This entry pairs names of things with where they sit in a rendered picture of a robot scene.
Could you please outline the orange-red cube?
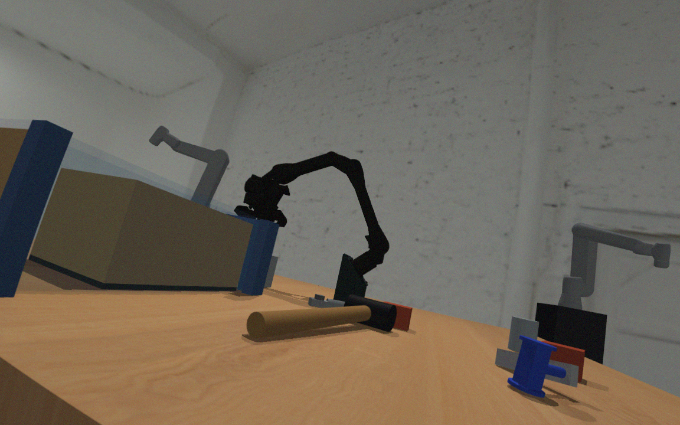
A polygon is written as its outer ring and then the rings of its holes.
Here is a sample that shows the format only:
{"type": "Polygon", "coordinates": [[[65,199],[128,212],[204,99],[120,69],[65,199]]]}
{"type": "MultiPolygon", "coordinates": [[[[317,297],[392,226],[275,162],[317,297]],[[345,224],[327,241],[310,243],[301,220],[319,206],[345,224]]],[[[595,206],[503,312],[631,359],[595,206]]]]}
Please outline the orange-red cube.
{"type": "Polygon", "coordinates": [[[389,304],[392,304],[396,306],[397,308],[397,317],[395,319],[395,325],[393,328],[397,328],[399,330],[408,330],[408,326],[410,325],[410,318],[412,315],[412,308],[408,306],[400,306],[399,304],[396,304],[394,302],[388,302],[389,304]]]}
{"type": "Polygon", "coordinates": [[[576,349],[568,345],[554,344],[550,341],[541,341],[548,345],[553,345],[558,350],[551,351],[550,360],[559,361],[570,365],[578,366],[578,382],[581,382],[583,375],[585,350],[576,349]]]}

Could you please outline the wooden-handled mallet with black head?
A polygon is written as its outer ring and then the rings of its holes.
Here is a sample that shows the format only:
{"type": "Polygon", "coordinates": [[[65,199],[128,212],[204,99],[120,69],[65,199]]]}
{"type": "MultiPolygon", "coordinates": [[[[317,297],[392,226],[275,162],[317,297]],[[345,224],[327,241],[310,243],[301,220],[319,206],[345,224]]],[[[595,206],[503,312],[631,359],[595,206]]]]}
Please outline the wooden-handled mallet with black head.
{"type": "Polygon", "coordinates": [[[396,306],[350,294],[344,307],[253,312],[249,315],[246,326],[247,332],[254,338],[350,323],[360,323],[391,332],[396,317],[396,306]]]}

